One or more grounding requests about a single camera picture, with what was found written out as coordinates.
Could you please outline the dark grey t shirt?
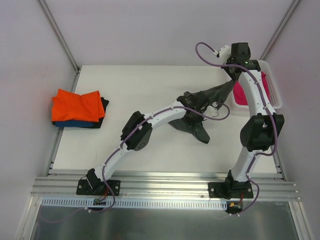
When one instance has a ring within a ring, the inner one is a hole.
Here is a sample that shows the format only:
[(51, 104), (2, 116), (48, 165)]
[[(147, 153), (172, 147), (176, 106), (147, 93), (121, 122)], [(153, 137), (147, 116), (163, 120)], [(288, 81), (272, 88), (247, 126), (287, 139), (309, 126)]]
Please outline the dark grey t shirt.
[[(183, 106), (190, 108), (193, 111), (204, 114), (207, 108), (213, 103), (217, 103), (219, 105), (218, 109), (225, 106), (225, 101), (232, 92), (235, 84), (236, 82), (234, 80), (230, 80), (207, 90), (195, 93), (186, 91), (183, 95), (177, 98), (177, 101), (181, 102)], [(185, 127), (184, 117), (170, 121), (169, 125), (176, 130), (192, 134), (198, 141), (204, 144), (208, 144), (210, 142), (210, 136), (204, 127)]]

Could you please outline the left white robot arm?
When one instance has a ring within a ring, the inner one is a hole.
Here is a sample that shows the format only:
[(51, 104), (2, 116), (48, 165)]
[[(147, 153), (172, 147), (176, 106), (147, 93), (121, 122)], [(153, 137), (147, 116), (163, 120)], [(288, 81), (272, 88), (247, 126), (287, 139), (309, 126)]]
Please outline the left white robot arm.
[(130, 152), (140, 151), (149, 143), (152, 132), (166, 124), (176, 130), (192, 134), (197, 140), (208, 144), (210, 137), (203, 127), (204, 112), (213, 102), (203, 91), (185, 92), (170, 105), (151, 113), (134, 112), (122, 129), (119, 144), (114, 152), (99, 166), (86, 174), (87, 187), (93, 194), (104, 191), (108, 180), (121, 159)]

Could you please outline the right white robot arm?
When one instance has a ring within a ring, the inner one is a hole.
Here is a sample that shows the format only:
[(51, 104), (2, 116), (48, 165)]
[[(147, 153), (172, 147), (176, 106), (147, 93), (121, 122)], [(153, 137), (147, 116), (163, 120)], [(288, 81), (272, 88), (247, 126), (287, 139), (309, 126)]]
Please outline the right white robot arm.
[(250, 119), (240, 131), (242, 149), (221, 191), (225, 199), (251, 199), (250, 173), (261, 156), (272, 156), (275, 153), (285, 118), (276, 113), (268, 99), (261, 67), (257, 60), (251, 59), (248, 43), (233, 43), (226, 64), (243, 89)]

